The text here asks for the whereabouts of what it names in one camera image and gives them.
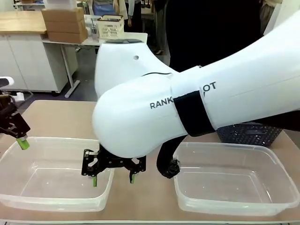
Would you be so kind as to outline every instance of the white basket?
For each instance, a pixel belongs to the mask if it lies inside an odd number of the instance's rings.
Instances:
[[[124,18],[122,15],[104,15],[98,21],[99,38],[120,39],[124,35]]]

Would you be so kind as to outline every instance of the wooden countertop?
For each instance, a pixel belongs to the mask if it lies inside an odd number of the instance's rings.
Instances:
[[[45,34],[46,31],[40,11],[0,13],[0,34]]]
[[[91,116],[95,102],[35,101],[23,114],[31,127],[29,136],[52,136],[96,139]],[[14,142],[4,135],[0,139],[0,157]],[[216,134],[186,141],[219,142]],[[278,156],[297,188],[300,189],[300,151],[282,132],[270,147]],[[0,204],[0,219],[23,223],[122,223],[122,222],[176,222],[202,223],[283,223],[300,221],[300,206],[287,209],[272,217],[237,217],[185,212],[179,209],[173,179],[160,175],[156,168],[158,150],[147,156],[147,171],[140,174],[132,185],[128,171],[116,169],[106,208],[101,212],[42,212],[20,210]]]

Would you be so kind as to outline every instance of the gray floor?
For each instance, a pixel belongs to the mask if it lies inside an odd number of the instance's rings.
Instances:
[[[73,80],[78,79],[81,83],[69,98],[65,98],[65,94],[70,88],[70,85],[67,84],[57,97],[53,97],[51,93],[34,93],[33,97],[22,105],[20,111],[27,109],[35,100],[96,101],[94,88],[96,54],[94,48],[81,49],[77,53],[77,59],[79,67],[73,75]]]

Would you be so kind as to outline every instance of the cardboard box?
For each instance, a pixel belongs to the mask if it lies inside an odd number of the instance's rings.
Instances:
[[[88,38],[88,33],[86,30],[79,34],[48,32],[48,37],[50,41],[81,44]]]
[[[57,33],[83,33],[85,29],[85,22],[81,20],[79,22],[51,22],[45,21],[47,32]]]
[[[43,9],[45,22],[78,22],[84,20],[84,10],[78,7],[74,10]]]

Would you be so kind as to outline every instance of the clear plastic container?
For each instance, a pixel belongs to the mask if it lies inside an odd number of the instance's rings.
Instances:
[[[42,211],[101,211],[113,180],[113,169],[93,179],[81,175],[83,150],[98,149],[98,141],[29,137],[30,147],[15,142],[0,159],[0,202]]]
[[[277,156],[262,146],[183,142],[174,178],[182,210],[272,216],[298,206],[300,194]]]
[[[73,10],[77,8],[76,0],[44,0],[46,9]]]

